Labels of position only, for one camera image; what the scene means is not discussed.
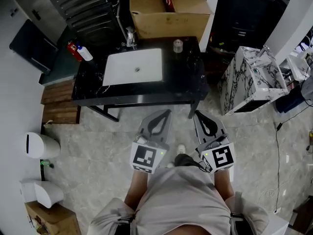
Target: vanity table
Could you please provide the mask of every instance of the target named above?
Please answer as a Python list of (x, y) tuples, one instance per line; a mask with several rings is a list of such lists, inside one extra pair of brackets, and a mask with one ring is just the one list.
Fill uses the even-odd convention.
[[(173, 51), (173, 42), (183, 42), (181, 53)], [(87, 106), (112, 121), (119, 119), (108, 113), (109, 108), (134, 107), (164, 104), (190, 104), (189, 118), (192, 118), (200, 102), (204, 100), (209, 86), (206, 82), (204, 65), (196, 37), (168, 37), (142, 39), (137, 50), (161, 49), (162, 80), (103, 86), (108, 55), (103, 55), (97, 67), (82, 61), (79, 68), (72, 100), (80, 106)], [(132, 51), (121, 49), (119, 52)], [(130, 71), (120, 72), (119, 76), (129, 77)]]
[(288, 94), (282, 73), (266, 52), (239, 47), (218, 83), (223, 115), (252, 113)]

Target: gray tile floor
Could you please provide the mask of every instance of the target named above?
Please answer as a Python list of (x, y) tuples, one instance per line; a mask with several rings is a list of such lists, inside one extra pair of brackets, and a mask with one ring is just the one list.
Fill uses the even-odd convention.
[[(267, 211), (275, 209), (278, 194), (275, 127), (305, 107), (306, 104), (302, 104), (281, 115), (269, 105), (253, 114), (222, 117), (216, 89), (212, 89), (198, 107), (220, 117), (235, 143), (235, 190), (242, 191), (245, 198), (259, 203)], [(160, 109), (173, 111), (168, 142), (172, 153), (164, 164), (174, 158), (179, 143), (184, 143), (187, 154), (195, 157), (198, 140), (193, 121), (187, 118), (188, 105), (131, 107), (120, 109), (120, 112), (113, 109), (113, 114), (121, 114), (119, 123), (83, 107), (79, 125), (56, 124), (47, 130), (48, 135), (59, 140), (61, 155), (52, 160), (54, 169), (45, 169), (46, 178), (65, 192), (62, 205), (76, 212), (82, 234), (87, 233), (91, 219), (113, 197), (125, 197), (133, 172), (129, 156), (134, 135), (141, 120)], [(310, 108), (286, 122), (277, 135), (280, 147), (279, 216), (287, 221), (311, 186), (313, 157), (306, 147), (312, 128), (313, 110)]]

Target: wooden board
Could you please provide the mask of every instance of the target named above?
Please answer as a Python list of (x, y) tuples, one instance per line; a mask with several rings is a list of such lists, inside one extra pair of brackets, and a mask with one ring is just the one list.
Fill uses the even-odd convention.
[(80, 106), (72, 101), (74, 80), (47, 86), (44, 89), (41, 103), (45, 105), (42, 123), (77, 124), (80, 117)]
[(52, 123), (77, 124), (80, 117), (80, 106), (73, 102), (56, 102), (44, 107), (42, 123), (52, 120)]
[(45, 87), (41, 99), (42, 104), (71, 101), (74, 88), (74, 80), (65, 81)]
[(48, 209), (37, 201), (25, 203), (25, 206), (32, 219), (44, 224), (43, 232), (47, 230), (51, 235), (81, 235), (76, 214), (71, 210), (59, 204)]

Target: red bottle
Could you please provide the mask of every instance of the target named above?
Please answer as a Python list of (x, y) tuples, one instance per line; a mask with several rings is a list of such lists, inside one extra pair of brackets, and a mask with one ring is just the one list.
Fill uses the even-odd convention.
[(77, 52), (77, 47), (74, 44), (73, 40), (70, 40), (67, 42), (67, 49), (70, 53), (79, 61), (81, 62), (83, 60), (82, 56)]

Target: faucet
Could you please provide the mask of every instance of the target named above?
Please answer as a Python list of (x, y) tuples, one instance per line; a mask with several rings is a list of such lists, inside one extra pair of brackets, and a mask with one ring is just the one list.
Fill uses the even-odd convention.
[(126, 41), (126, 46), (127, 47), (135, 47), (137, 46), (136, 43), (136, 37), (135, 37), (135, 30), (132, 27), (127, 27), (127, 41)]
[(270, 48), (267, 45), (263, 45), (263, 48), (260, 50), (260, 52), (256, 55), (256, 60), (252, 63), (252, 65), (254, 66), (256, 64), (256, 62), (258, 61), (258, 59), (264, 54), (264, 52), (266, 52), (266, 54), (268, 55), (268, 58), (273, 62), (273, 60), (276, 60), (274, 57), (273, 52), (270, 50)]

